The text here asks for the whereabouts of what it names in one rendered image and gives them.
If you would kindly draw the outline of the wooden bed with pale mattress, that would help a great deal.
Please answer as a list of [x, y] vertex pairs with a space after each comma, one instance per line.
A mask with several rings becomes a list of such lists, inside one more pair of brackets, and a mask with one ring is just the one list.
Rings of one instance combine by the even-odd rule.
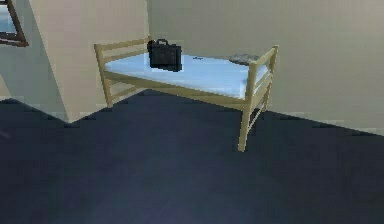
[[246, 150], [247, 135], [267, 108], [279, 47], [273, 46], [248, 66], [223, 59], [181, 57], [182, 70], [151, 68], [144, 39], [96, 44], [99, 74], [109, 107], [139, 89], [198, 100], [242, 112], [237, 149]]

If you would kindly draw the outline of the black briefcase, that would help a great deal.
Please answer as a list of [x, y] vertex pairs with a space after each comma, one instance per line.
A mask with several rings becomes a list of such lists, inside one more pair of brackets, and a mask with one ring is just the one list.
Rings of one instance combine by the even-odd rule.
[[176, 44], [169, 44], [166, 39], [150, 40], [147, 43], [150, 67], [172, 72], [182, 70], [182, 49]]

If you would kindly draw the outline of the brown framed window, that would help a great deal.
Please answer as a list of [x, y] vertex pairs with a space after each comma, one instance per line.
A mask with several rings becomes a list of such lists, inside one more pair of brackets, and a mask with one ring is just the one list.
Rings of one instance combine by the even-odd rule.
[[29, 45], [12, 0], [0, 0], [0, 44], [16, 47]]

